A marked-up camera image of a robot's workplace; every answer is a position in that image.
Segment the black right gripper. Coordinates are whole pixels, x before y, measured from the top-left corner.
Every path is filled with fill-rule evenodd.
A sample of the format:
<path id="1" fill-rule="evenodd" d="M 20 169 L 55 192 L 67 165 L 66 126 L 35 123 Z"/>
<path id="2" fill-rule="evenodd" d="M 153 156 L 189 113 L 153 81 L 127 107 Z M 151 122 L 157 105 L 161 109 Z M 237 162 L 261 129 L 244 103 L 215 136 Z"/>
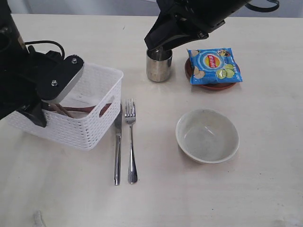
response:
<path id="1" fill-rule="evenodd" d="M 148 50 L 176 47 L 209 37 L 248 0 L 158 0 L 160 13 L 144 38 Z"/>

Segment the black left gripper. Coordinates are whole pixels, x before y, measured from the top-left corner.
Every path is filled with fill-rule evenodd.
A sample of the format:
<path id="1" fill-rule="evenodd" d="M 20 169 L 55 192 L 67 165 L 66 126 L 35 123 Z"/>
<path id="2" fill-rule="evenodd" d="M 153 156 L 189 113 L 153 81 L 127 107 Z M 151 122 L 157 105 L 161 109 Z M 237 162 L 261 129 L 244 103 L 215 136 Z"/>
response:
<path id="1" fill-rule="evenodd" d="M 32 45 L 14 53 L 9 47 L 0 48 L 0 118 L 15 110 L 33 124 L 45 128 L 44 104 L 38 101 L 36 86 L 42 77 L 64 60 L 61 52 L 37 52 Z"/>

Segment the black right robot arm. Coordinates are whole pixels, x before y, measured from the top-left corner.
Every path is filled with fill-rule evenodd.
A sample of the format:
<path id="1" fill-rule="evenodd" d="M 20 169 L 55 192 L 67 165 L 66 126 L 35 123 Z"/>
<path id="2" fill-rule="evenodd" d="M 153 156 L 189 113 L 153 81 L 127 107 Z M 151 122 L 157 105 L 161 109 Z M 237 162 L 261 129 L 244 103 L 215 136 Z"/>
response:
<path id="1" fill-rule="evenodd" d="M 160 14 L 146 35 L 147 49 L 172 50 L 203 40 L 248 0 L 158 0 Z"/>

